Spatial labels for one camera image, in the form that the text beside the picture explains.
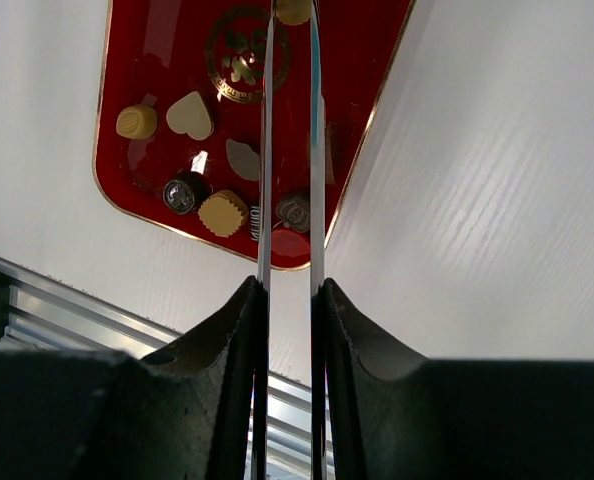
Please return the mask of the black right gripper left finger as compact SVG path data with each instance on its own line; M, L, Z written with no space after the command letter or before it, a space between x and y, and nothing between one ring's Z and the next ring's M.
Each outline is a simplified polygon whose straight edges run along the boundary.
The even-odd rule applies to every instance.
M139 359L0 350L0 479L242 478L264 458L263 300L248 277Z

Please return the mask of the metal tongs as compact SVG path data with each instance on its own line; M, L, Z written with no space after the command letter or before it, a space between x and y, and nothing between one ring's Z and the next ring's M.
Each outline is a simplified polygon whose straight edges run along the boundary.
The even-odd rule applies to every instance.
M325 100L322 93L322 59L319 3L309 3L310 12L310 333L311 333L311 454L310 477L328 477L326 451L326 360L323 325L323 284L325 280L326 135ZM259 198L259 239L257 258L258 318L264 342L269 341L271 290L271 207L273 184L273 99L274 37L277 3L270 6L261 115L261 165ZM254 369L253 440L251 477L266 477L268 430L269 352L261 353Z

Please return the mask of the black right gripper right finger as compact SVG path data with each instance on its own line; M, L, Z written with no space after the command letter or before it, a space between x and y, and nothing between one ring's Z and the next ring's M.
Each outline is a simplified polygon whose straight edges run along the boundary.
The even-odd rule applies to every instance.
M594 361L431 359L321 289L340 479L594 479Z

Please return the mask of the tan rounded chocolate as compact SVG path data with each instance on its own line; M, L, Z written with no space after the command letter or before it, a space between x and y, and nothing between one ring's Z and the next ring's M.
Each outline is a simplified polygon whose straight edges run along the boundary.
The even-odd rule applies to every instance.
M277 19L285 25L297 26L310 20L310 0L276 0L275 13Z

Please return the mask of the beige heart chocolate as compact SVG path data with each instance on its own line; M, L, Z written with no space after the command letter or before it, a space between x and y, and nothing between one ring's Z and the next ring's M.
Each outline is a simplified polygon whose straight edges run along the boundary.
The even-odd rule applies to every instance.
M213 120L201 94L193 91L172 104L167 113L169 128L193 140L206 140L213 133Z

